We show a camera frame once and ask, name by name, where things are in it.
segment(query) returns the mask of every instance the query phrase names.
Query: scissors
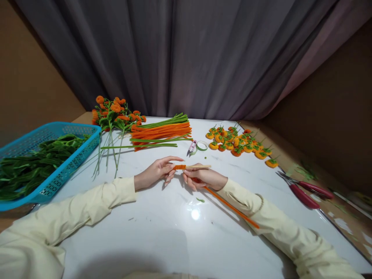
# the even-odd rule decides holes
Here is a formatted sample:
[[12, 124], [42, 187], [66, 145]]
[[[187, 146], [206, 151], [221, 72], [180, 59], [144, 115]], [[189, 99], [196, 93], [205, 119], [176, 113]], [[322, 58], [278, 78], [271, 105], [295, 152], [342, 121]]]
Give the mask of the scissors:
[[191, 145], [190, 145], [189, 150], [187, 151], [186, 157], [187, 157], [187, 156], [191, 157], [190, 154], [191, 154], [192, 152], [194, 152], [195, 147], [196, 147], [196, 140], [193, 140], [193, 142], [192, 142]]
[[316, 203], [311, 197], [309, 197], [304, 191], [302, 191], [297, 185], [300, 185], [306, 190], [314, 192], [316, 195], [318, 195], [321, 198], [330, 199], [330, 200], [334, 198], [334, 195], [331, 192], [324, 190], [316, 185], [313, 185], [313, 184], [310, 184], [304, 181], [295, 180], [280, 171], [277, 171], [276, 174], [279, 175], [281, 178], [283, 178], [287, 182], [289, 188], [292, 190], [294, 195], [307, 207], [310, 207], [312, 209], [320, 208], [319, 204]]

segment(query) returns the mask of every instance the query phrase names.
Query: person's right hand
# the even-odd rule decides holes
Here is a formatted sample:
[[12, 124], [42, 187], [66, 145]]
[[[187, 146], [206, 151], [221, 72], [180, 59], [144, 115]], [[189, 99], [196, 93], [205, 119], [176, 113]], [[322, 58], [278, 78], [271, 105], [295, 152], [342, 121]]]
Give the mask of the person's right hand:
[[[212, 189], [219, 191], [221, 190], [227, 183], [228, 178], [223, 176], [222, 174], [211, 170], [211, 169], [187, 169], [183, 171], [183, 179], [185, 180], [186, 184], [193, 190], [197, 191], [197, 189], [203, 187], [211, 187]], [[193, 181], [192, 178], [199, 178], [201, 183], [197, 183]]]

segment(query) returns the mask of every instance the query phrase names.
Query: red-handled pliers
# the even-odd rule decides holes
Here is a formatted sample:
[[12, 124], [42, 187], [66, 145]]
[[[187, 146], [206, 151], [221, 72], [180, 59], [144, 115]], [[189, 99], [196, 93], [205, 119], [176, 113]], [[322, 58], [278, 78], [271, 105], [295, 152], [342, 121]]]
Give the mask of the red-handled pliers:
[[303, 182], [303, 181], [298, 181], [295, 180], [287, 175], [285, 175], [283, 172], [276, 172], [277, 175], [279, 175], [281, 178], [283, 178], [287, 183], [289, 188], [292, 190], [292, 192], [296, 195], [296, 197], [307, 207], [310, 207], [312, 209], [319, 209], [320, 206], [318, 203], [316, 203], [311, 197], [309, 197], [304, 191], [302, 191], [298, 186], [304, 187], [306, 190], [312, 191], [321, 198], [325, 199], [333, 199], [334, 196], [331, 192], [324, 190], [318, 186], [315, 186], [313, 184]]

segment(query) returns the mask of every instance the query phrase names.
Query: hand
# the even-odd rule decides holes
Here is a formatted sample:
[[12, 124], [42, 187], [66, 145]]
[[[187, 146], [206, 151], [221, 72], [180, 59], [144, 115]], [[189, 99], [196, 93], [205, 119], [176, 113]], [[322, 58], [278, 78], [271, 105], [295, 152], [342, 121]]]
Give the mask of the hand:
[[[211, 187], [212, 189], [219, 191], [223, 187], [225, 187], [228, 178], [223, 176], [222, 174], [211, 170], [211, 169], [187, 169], [183, 171], [183, 179], [185, 180], [186, 184], [193, 190], [197, 191], [197, 189], [203, 187]], [[199, 178], [201, 180], [200, 183], [193, 181], [192, 178]]]
[[155, 162], [153, 162], [147, 169], [134, 176], [134, 189], [138, 191], [140, 189], [147, 188], [160, 178], [164, 177], [166, 178], [165, 186], [167, 186], [176, 172], [173, 170], [175, 164], [172, 164], [169, 161], [183, 162], [184, 160], [174, 156], [168, 156], [163, 159], [155, 160]]

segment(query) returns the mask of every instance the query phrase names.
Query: blue plastic basket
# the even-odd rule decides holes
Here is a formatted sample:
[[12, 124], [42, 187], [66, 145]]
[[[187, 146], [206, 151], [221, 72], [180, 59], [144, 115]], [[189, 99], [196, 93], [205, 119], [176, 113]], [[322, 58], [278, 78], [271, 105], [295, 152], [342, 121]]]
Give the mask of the blue plastic basket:
[[14, 201], [0, 201], [0, 211], [10, 210], [26, 203], [45, 203], [63, 186], [70, 175], [83, 163], [96, 148], [100, 139], [101, 127], [94, 125], [74, 124], [68, 122], [52, 122], [45, 124], [0, 149], [0, 161], [26, 155], [32, 150], [38, 151], [39, 144], [55, 140], [65, 134], [74, 134], [83, 138], [91, 137], [84, 142], [62, 165], [44, 180], [31, 194]]

